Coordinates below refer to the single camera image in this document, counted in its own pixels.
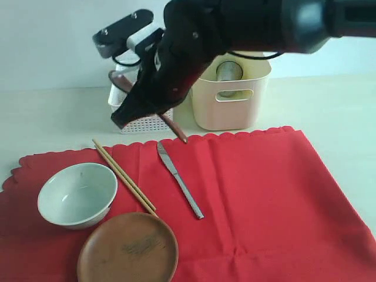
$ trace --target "white ceramic bowl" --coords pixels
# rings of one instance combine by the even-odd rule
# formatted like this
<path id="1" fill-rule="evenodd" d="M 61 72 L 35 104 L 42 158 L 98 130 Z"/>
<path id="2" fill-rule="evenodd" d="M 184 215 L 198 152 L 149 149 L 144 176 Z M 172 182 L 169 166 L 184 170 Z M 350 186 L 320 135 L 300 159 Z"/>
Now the white ceramic bowl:
<path id="1" fill-rule="evenodd" d="M 118 190 L 115 174 L 98 163 L 69 166 L 52 176 L 38 196 L 42 217 L 68 229 L 101 221 Z"/>

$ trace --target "white wall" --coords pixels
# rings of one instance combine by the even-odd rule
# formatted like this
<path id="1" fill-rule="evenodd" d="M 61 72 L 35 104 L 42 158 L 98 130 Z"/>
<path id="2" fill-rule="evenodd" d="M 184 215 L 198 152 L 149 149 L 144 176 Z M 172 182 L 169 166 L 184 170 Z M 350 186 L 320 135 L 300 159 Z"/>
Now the white wall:
<path id="1" fill-rule="evenodd" d="M 0 90 L 108 85 L 112 63 L 91 36 L 100 28 L 147 8 L 162 22 L 168 0 L 1 0 Z M 314 55 L 272 61 L 273 76 L 373 72 L 376 39 L 329 42 Z"/>

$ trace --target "black cable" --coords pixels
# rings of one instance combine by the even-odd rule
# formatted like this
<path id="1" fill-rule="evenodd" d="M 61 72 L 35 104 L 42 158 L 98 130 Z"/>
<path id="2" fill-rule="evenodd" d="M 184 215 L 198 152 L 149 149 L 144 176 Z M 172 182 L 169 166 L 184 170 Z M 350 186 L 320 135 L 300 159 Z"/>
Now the black cable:
<path id="1" fill-rule="evenodd" d="M 270 56 L 266 56 L 266 57 L 257 57 L 257 56 L 247 56 L 247 55 L 243 55 L 243 54 L 239 54 L 239 53 L 235 53 L 233 51 L 229 51 L 227 52 L 233 56 L 236 56 L 236 57 L 240 57 L 240 58 L 243 58 L 243 59 L 249 59 L 249 60 L 259 60 L 259 61 L 262 61 L 262 60 L 270 60 L 270 59 L 274 59 L 276 57 L 279 57 L 281 55 L 283 55 L 283 53 L 275 53 L 273 55 L 270 55 Z"/>
<path id="2" fill-rule="evenodd" d="M 112 58 L 112 60 L 113 60 L 115 63 L 117 63 L 118 65 L 120 65 L 120 66 L 127 66 L 128 68 L 131 68 L 132 66 L 138 66 L 138 65 L 141 63 L 141 59 L 139 59 L 139 60 L 138 60 L 137 62 L 135 62 L 135 63 L 121 63 L 121 62 L 119 62 L 119 61 L 116 59 L 115 56 L 112 56 L 111 58 Z"/>

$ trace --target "knife handle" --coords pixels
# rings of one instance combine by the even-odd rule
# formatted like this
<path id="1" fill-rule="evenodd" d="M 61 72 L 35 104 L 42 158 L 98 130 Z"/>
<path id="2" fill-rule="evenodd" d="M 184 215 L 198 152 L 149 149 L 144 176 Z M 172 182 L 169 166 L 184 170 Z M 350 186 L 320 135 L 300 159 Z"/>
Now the knife handle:
<path id="1" fill-rule="evenodd" d="M 182 188 L 183 194 L 186 196 L 188 203 L 192 207 L 192 209 L 193 209 L 195 215 L 197 216 L 197 218 L 203 219 L 204 215 L 201 212 L 201 210 L 200 210 L 199 206 L 197 205 L 197 203 L 195 202 L 195 200 L 193 199 L 193 197 L 192 197 L 191 193 L 189 192 L 187 186 L 183 182 L 183 179 L 180 177 L 180 175 L 178 173 L 174 173 L 174 177 L 175 177 L 176 181 L 178 182 L 180 188 Z"/>

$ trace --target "robotic arm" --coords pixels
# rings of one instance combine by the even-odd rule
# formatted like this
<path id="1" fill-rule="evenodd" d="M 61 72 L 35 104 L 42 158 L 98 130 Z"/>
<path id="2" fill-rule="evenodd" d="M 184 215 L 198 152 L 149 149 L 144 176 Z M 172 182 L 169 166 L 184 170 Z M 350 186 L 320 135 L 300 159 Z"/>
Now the robotic arm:
<path id="1" fill-rule="evenodd" d="M 333 37 L 376 37 L 376 0 L 172 0 L 164 9 L 165 29 L 139 10 L 93 36 L 103 58 L 128 49 L 140 57 L 137 82 L 111 117 L 120 128 L 182 103 L 226 52 L 277 52 L 273 58 L 313 53 Z"/>

